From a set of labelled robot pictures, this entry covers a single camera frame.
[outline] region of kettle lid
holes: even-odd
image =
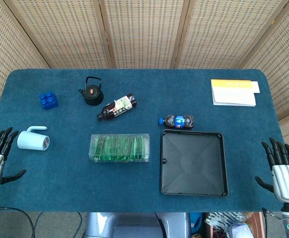
[[[99,89],[95,85],[90,85],[85,89],[85,98],[87,99],[95,99],[98,97]]]

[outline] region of mug handle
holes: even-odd
[[[86,88],[87,88],[87,82],[88,82],[88,79],[90,79],[90,78],[95,78],[95,79],[100,80],[100,84],[99,84],[99,86],[98,86],[99,91],[100,91],[100,90],[101,90],[101,83],[102,83],[102,80],[101,80],[101,78],[97,78],[97,77],[94,77],[94,76],[88,76],[88,77],[86,78],[86,82],[85,82],[85,90],[84,90],[84,91],[86,91]]]
[[[33,125],[33,126],[30,126],[29,128],[27,128],[26,131],[31,132],[33,130],[47,130],[47,127],[46,126],[40,126],[40,125]]]

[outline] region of yellow label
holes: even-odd
[[[252,88],[250,80],[212,79],[212,86],[225,88]]]

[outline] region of bottle cap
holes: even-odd
[[[97,117],[99,120],[102,120],[104,116],[102,114],[98,114]]]

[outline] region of clear plastic box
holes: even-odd
[[[89,158],[95,162],[149,162],[149,134],[91,135]]]

